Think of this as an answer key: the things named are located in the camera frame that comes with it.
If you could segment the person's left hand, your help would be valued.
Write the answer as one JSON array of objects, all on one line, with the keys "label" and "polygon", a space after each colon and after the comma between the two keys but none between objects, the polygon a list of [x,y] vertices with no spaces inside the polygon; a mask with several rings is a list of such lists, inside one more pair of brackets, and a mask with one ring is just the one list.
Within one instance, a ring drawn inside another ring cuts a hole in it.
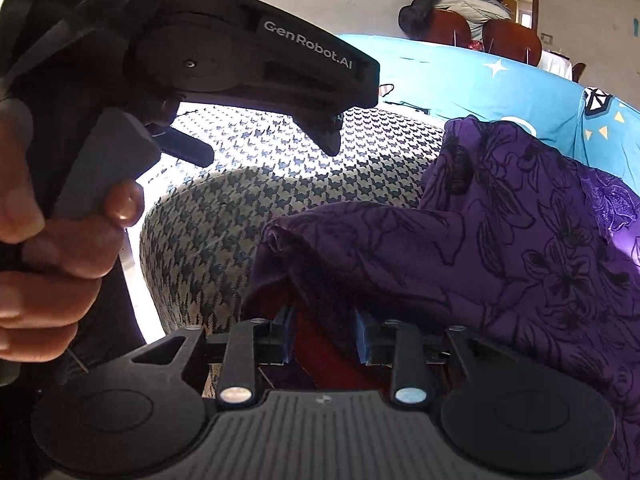
[{"label": "person's left hand", "polygon": [[128,180],[114,185],[99,214],[47,220],[32,190],[26,140],[28,107],[1,101],[1,240],[21,244],[25,272],[1,273],[1,357],[49,362],[70,345],[112,270],[125,230],[144,211],[143,190]]}]

